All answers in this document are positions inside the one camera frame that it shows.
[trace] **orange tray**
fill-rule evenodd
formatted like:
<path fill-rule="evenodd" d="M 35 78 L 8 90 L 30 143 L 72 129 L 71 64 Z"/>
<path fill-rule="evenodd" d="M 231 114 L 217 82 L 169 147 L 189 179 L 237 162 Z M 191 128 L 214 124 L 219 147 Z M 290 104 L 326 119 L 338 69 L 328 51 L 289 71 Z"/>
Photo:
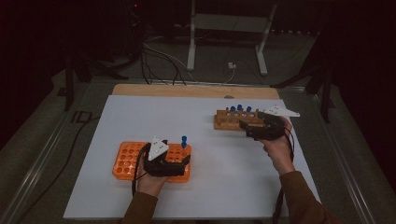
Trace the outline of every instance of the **orange tray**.
<path fill-rule="evenodd" d="M 147 142 L 122 142 L 120 144 L 119 154 L 114 163 L 113 175 L 121 180 L 133 180 L 134 169 L 136 166 L 137 155 Z M 169 162 L 181 162 L 186 156 L 191 154 L 191 146 L 187 145 L 182 148 L 181 144 L 168 144 L 169 149 L 166 154 L 166 160 Z M 171 176 L 167 182 L 185 183 L 190 178 L 191 161 L 186 166 L 184 175 Z"/>

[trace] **white paper sheet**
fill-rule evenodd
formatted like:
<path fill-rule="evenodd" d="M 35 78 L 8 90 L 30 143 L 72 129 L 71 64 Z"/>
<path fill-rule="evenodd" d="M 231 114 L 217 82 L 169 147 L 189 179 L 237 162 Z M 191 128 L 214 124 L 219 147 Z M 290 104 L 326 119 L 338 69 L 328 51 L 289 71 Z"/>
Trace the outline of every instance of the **white paper sheet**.
<path fill-rule="evenodd" d="M 130 181 L 112 174 L 120 143 L 150 142 L 153 136 L 181 143 L 183 135 L 192 148 L 190 180 L 165 184 L 154 218 L 270 217 L 280 183 L 262 144 L 244 132 L 213 129 L 216 110 L 232 105 L 261 111 L 274 105 L 285 107 L 282 100 L 110 95 L 64 217 L 123 217 L 132 191 Z M 296 134 L 292 134 L 295 167 L 318 199 Z M 288 214 L 285 204 L 283 216 Z"/>

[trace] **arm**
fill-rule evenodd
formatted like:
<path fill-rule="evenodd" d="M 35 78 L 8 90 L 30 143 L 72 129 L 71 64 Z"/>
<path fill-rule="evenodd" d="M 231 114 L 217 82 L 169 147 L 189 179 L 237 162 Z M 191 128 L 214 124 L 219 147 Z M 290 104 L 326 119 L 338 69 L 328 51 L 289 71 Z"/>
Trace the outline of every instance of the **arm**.
<path fill-rule="evenodd" d="M 285 128 L 292 129 L 288 120 L 282 118 Z M 286 136 L 274 141 L 260 140 L 268 152 L 289 208 L 290 223 L 340 223 L 340 221 L 319 203 L 300 172 L 297 172 L 290 158 L 290 148 Z"/>
<path fill-rule="evenodd" d="M 154 215 L 158 195 L 168 176 L 157 177 L 149 174 L 142 176 L 137 182 L 136 194 L 122 219 L 121 224 L 149 224 Z"/>

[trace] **wooden block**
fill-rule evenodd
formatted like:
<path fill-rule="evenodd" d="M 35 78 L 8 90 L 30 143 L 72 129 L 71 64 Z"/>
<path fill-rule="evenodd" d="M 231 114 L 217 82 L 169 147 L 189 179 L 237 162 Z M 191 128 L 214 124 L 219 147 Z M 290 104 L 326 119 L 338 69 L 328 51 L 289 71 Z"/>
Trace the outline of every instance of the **wooden block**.
<path fill-rule="evenodd" d="M 258 118 L 258 111 L 230 111 L 228 108 L 225 110 L 217 110 L 214 118 L 215 130 L 230 130 L 230 131 L 243 131 L 239 128 L 239 120 L 248 123 L 251 126 L 262 127 L 264 121 Z"/>

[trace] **hand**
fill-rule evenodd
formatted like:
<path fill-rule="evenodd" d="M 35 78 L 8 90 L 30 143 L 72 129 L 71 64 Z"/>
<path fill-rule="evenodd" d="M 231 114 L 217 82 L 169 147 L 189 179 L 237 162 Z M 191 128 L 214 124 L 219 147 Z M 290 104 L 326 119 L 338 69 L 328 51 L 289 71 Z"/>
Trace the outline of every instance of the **hand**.
<path fill-rule="evenodd" d="M 143 175 L 137 180 L 137 192 L 147 193 L 151 196 L 158 197 L 169 176 L 152 176 L 146 174 L 143 169 L 143 159 L 139 162 L 139 175 Z"/>
<path fill-rule="evenodd" d="M 285 123 L 285 128 L 291 131 L 292 126 L 290 122 L 283 117 L 281 117 L 281 119 Z M 287 133 L 287 137 L 289 137 L 290 133 L 287 130 L 285 131 Z M 286 139 L 286 136 L 282 136 L 273 141 L 268 141 L 265 139 L 259 139 L 259 141 L 264 144 L 263 149 L 270 156 L 279 175 L 295 171 L 294 165 L 290 158 L 289 141 Z"/>

